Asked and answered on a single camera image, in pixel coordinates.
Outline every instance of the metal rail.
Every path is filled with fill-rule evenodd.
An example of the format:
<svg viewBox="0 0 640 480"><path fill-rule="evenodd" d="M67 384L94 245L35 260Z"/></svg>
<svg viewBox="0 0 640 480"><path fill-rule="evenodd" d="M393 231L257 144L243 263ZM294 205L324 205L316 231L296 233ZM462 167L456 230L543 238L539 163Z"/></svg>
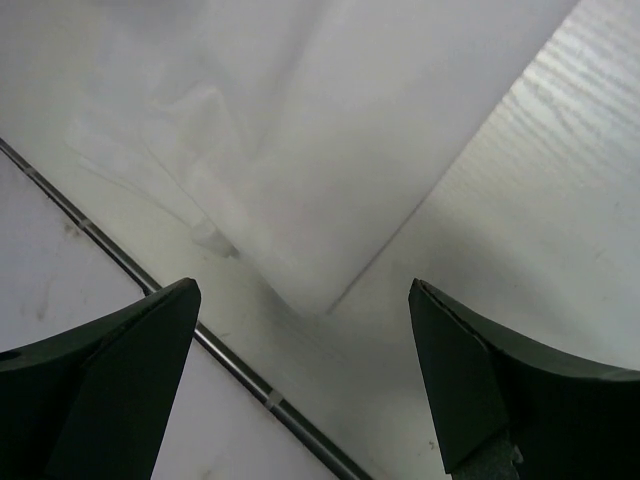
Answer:
<svg viewBox="0 0 640 480"><path fill-rule="evenodd" d="M122 248L111 240L96 224L47 181L29 162L0 138L2 151L16 166L93 240L111 259L136 282L145 295L162 288ZM273 389L240 357L233 353L211 330L198 322L195 339L234 378L262 403L285 427L313 453L338 478L368 480L371 477L318 430L304 415L298 412L282 395Z"/></svg>

